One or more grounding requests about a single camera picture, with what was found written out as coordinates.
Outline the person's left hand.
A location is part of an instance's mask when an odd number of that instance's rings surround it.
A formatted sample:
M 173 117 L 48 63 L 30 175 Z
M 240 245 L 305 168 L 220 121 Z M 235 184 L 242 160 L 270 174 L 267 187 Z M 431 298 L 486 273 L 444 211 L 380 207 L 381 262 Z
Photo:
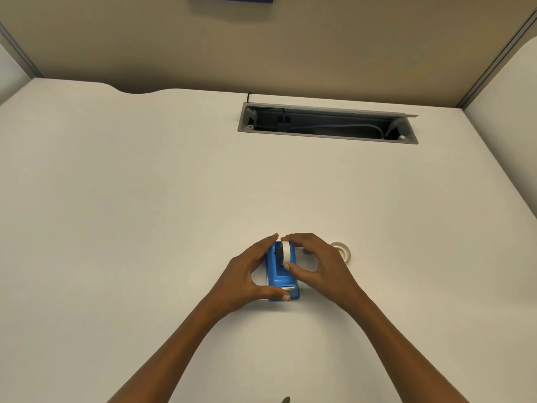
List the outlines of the person's left hand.
M 221 319 L 253 302 L 252 288 L 261 285 L 254 283 L 252 272 L 260 266 L 265 252 L 278 237 L 278 234 L 265 237 L 229 261 L 215 285 L 200 303 L 212 316 Z

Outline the person's right hand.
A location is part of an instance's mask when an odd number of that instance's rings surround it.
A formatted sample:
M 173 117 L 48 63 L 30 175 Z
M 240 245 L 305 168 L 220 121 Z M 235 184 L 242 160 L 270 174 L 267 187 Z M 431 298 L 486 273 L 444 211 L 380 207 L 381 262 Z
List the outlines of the person's right hand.
M 312 253 L 318 261 L 318 286 L 310 286 L 351 315 L 363 314 L 371 300 L 355 281 L 339 252 L 313 233 L 289 234 L 281 239 Z

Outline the blue tape dispenser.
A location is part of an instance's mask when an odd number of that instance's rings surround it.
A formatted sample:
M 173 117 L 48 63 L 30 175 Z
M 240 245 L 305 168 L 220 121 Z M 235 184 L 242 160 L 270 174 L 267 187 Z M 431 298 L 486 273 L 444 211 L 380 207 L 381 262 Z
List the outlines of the blue tape dispenser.
M 274 242 L 265 252 L 266 280 L 267 285 L 283 288 L 291 295 L 291 300 L 300 298 L 298 281 L 281 264 L 281 242 Z M 294 244 L 294 263 L 297 264 Z

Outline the person's left forearm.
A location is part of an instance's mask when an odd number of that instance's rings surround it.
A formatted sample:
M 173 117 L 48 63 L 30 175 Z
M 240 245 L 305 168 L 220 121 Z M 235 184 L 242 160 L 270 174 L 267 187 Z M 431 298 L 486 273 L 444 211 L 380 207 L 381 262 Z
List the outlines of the person's left forearm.
M 199 345 L 230 312 L 223 303 L 203 299 L 107 403 L 169 403 Z

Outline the person's right forearm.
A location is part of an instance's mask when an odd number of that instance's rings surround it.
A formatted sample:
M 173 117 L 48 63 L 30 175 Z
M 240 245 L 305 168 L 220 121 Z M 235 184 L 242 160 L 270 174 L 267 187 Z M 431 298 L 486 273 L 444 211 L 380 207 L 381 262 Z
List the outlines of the person's right forearm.
M 402 403 L 469 403 L 365 293 L 338 305 L 369 339 Z

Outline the grey partition frame strip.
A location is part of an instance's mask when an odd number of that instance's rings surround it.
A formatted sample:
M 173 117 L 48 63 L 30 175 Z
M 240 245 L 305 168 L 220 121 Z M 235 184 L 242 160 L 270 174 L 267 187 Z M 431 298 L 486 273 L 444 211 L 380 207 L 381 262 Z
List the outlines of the grey partition frame strip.
M 46 78 L 0 20 L 0 43 L 30 78 Z
M 509 53 L 511 53 L 515 46 L 521 41 L 521 39 L 531 30 L 534 24 L 537 22 L 537 6 L 533 9 L 530 15 L 526 18 L 523 24 L 513 34 L 507 44 L 501 49 L 499 54 L 492 60 L 487 66 L 485 71 L 480 75 L 468 92 L 462 97 L 462 99 L 455 106 L 458 109 L 465 109 L 473 101 L 475 96 L 480 92 L 485 83 L 493 72 L 500 67 L 501 63 L 506 60 Z

